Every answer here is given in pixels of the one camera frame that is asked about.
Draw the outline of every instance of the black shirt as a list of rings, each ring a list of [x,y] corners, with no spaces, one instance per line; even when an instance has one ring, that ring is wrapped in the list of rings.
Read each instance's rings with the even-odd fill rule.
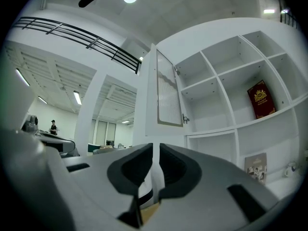
[[[56,125],[52,125],[51,130],[57,130]],[[57,135],[57,132],[54,132],[54,131],[50,131],[50,133],[53,134],[53,135]]]

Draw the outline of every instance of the bookshelf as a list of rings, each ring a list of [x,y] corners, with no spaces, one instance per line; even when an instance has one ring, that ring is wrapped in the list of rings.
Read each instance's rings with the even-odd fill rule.
[[[187,147],[241,169],[246,157],[266,152],[267,184],[284,185],[287,164],[302,163],[308,148],[308,120],[301,119],[307,116],[308,81],[282,47],[257,31],[202,49],[176,67],[192,122]],[[261,80],[276,112],[256,119],[247,90]]]

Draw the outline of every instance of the gray book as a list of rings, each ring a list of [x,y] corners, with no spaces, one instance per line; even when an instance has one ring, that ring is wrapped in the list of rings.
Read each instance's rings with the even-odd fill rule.
[[[266,153],[245,158],[245,172],[261,184],[266,182],[267,159]]]

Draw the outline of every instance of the red book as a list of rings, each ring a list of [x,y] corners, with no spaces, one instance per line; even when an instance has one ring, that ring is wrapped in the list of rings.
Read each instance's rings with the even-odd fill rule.
[[[276,112],[270,91],[263,80],[250,88],[247,92],[257,119]]]

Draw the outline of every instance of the gold crest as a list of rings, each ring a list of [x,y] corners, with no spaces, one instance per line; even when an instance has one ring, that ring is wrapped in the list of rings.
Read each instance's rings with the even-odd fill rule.
[[[255,101],[258,102],[261,99],[264,99],[266,96],[267,95],[264,90],[257,90],[257,93],[255,94]]]

